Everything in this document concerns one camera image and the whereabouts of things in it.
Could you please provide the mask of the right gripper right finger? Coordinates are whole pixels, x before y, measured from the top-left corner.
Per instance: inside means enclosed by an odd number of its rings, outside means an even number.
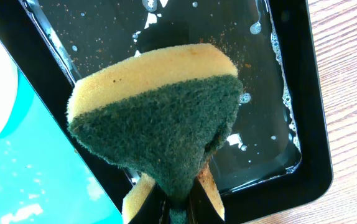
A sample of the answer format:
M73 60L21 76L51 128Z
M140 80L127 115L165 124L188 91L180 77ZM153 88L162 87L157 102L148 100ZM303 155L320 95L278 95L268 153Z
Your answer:
M189 224L225 224L218 215L198 179L194 180L188 196Z

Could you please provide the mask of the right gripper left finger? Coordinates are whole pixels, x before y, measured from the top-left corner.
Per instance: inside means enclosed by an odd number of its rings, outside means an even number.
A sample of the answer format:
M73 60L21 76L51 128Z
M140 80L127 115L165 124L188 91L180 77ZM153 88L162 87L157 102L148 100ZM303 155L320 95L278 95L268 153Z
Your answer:
M129 224L169 224L169 200L155 185Z

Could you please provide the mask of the yellow green sponge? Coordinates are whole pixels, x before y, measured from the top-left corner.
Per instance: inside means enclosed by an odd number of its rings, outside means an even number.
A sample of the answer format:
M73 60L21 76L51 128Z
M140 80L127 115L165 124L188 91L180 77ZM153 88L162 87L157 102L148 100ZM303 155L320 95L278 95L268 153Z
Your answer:
M123 199L124 223L157 189L172 202L172 222L185 223L195 180L224 218L208 162L231 133L242 92L235 64L212 44L151 50L78 80L68 131L91 154L141 173Z

